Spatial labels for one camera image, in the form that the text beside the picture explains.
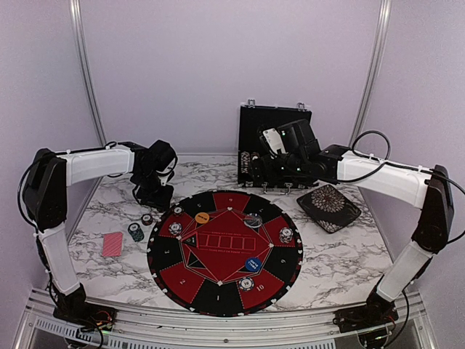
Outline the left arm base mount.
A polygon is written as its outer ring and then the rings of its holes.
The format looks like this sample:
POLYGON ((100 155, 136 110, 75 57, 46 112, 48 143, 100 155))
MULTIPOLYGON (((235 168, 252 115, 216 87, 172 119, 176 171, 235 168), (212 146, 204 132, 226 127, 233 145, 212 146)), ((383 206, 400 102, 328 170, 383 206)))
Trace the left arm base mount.
POLYGON ((55 309, 53 316, 63 321, 82 325, 85 329, 111 329, 116 309, 86 301, 86 293, 80 288, 69 295, 51 293, 55 309))

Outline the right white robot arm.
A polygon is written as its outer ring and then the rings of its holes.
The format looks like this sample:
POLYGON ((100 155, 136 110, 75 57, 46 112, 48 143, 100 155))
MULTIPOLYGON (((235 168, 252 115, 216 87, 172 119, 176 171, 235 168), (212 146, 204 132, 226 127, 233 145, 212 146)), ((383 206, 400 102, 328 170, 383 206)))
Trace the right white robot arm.
POLYGON ((376 325, 388 314, 386 302, 393 302, 448 244, 454 207, 447 171, 442 166, 413 167, 356 153, 346 146, 330 145, 311 156, 297 152, 253 156, 248 170, 253 180, 268 186, 303 179, 345 183, 420 209, 410 242, 377 283, 376 298, 360 309, 360 320, 368 326, 376 325))

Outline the white chip stack seat ten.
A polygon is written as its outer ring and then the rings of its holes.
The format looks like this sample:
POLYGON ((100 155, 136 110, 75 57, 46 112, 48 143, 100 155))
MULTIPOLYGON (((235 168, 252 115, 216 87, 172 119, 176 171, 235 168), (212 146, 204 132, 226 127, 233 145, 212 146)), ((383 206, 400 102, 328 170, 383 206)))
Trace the white chip stack seat ten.
POLYGON ((238 281, 238 287, 244 292, 251 291, 254 288, 254 280, 250 277, 241 278, 238 281))

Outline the clear round button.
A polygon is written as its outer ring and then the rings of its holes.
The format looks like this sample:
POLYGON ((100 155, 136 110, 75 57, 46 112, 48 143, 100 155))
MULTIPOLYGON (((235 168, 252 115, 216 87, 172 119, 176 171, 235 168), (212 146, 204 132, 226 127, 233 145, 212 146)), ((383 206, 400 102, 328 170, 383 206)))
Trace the clear round button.
POLYGON ((249 228, 259 228, 262 225, 262 218, 258 214, 248 214, 243 219, 244 224, 249 228))

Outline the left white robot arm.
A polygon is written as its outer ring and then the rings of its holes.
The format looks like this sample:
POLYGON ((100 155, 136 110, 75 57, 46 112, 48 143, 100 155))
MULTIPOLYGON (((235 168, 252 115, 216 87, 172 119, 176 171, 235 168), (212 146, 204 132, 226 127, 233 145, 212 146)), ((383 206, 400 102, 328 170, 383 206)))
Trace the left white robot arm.
POLYGON ((59 293, 68 296, 80 289, 68 251, 65 221, 67 189, 78 183, 110 175, 130 174, 134 198, 160 212, 170 207, 177 155, 171 145, 155 141, 149 148, 120 142, 101 148, 53 152, 37 151, 20 180, 18 207, 38 233, 45 266, 59 293))

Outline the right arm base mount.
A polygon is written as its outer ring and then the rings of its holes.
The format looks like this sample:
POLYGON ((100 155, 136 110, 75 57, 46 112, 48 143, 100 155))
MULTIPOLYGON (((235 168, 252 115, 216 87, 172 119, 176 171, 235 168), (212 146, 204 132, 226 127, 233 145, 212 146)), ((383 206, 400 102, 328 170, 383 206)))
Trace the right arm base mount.
POLYGON ((333 324, 341 333, 368 329, 398 320, 395 303, 388 302, 377 293, 370 294, 366 304, 342 308, 334 312, 333 324))

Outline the orange dealer button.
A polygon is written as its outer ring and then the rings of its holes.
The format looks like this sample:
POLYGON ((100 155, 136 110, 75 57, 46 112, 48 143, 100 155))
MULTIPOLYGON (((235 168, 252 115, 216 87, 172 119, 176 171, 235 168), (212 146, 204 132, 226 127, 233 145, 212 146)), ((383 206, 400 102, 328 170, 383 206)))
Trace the orange dealer button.
POLYGON ((209 214, 206 213, 206 212, 199 212, 195 216, 195 221, 198 224, 205 224, 205 223, 207 223, 209 221, 209 214))

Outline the red poker chip stack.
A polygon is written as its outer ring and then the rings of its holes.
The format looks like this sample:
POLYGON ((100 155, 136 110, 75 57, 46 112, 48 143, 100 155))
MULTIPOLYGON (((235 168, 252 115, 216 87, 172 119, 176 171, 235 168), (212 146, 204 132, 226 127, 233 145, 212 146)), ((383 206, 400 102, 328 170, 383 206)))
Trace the red poker chip stack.
POLYGON ((153 224, 153 216, 151 214, 144 214, 141 216, 141 223, 144 226, 149 226, 153 224))

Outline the green poker chip stack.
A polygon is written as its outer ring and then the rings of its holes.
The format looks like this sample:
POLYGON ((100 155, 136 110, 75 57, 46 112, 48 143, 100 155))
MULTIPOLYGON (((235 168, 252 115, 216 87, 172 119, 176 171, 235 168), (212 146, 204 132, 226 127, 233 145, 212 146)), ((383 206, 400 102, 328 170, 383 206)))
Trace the green poker chip stack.
POLYGON ((128 232, 134 242, 141 242, 145 237, 140 224, 137 222, 133 222, 128 226, 128 232))

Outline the white chip stack seat eight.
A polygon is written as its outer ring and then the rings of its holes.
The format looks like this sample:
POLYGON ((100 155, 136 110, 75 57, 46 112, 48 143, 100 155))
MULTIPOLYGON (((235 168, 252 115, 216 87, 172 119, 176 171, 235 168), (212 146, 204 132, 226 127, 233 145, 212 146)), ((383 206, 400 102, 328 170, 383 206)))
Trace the white chip stack seat eight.
POLYGON ((293 240, 294 232, 291 228, 282 228, 279 232, 279 240, 282 244, 290 244, 293 240))

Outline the white chip stack seat four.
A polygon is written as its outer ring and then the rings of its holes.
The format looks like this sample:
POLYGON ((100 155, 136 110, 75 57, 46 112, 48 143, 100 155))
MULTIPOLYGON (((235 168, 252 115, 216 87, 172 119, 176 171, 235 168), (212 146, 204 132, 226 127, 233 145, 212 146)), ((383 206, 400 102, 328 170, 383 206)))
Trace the white chip stack seat four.
POLYGON ((180 222, 173 222, 169 225, 169 232, 173 236, 179 236, 182 233, 182 224, 180 222))

